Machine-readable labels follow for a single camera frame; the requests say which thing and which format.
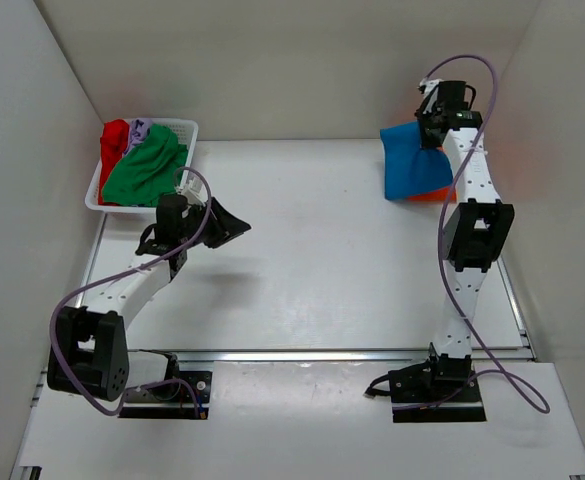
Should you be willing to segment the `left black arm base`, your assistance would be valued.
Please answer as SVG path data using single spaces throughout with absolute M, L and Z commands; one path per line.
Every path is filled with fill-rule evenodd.
M 181 380 L 153 388 L 136 387 L 125 395 L 120 419 L 194 420 L 209 418 L 213 372 L 184 367 L 175 353 L 161 352 L 167 359 L 165 379 Z

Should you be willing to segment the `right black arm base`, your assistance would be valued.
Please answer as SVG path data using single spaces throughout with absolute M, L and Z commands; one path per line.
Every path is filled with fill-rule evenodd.
M 390 370 L 364 391 L 388 398 L 399 423 L 481 423 L 487 420 L 470 356 L 461 359 L 431 351 L 426 360 Z

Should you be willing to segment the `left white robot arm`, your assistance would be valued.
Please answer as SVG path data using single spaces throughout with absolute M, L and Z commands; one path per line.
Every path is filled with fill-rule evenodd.
M 201 202 L 179 194 L 162 197 L 127 270 L 96 282 L 92 301 L 78 307 L 63 304 L 54 313 L 48 387 L 92 401 L 113 402 L 131 389 L 152 390 L 160 398 L 175 395 L 184 386 L 175 355 L 130 351 L 127 329 L 177 277 L 190 249 L 219 248 L 250 228 L 216 198 Z

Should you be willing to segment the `blue t shirt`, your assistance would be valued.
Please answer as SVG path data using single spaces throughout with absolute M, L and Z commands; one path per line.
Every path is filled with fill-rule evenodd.
M 389 201 L 442 203 L 453 180 L 440 149 L 422 149 L 416 122 L 380 130 L 384 151 L 384 197 Z

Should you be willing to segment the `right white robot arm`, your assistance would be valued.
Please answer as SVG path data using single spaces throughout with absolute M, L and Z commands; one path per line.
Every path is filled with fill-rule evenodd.
M 437 240 L 448 297 L 420 376 L 424 395 L 439 401 L 472 375 L 470 326 L 482 284 L 513 223 L 514 207 L 502 201 L 490 176 L 483 119 L 466 99 L 476 90 L 464 81 L 439 79 L 421 81 L 419 90 L 423 101 L 415 116 L 421 146 L 442 150 L 457 177 L 454 210 L 442 214 Z

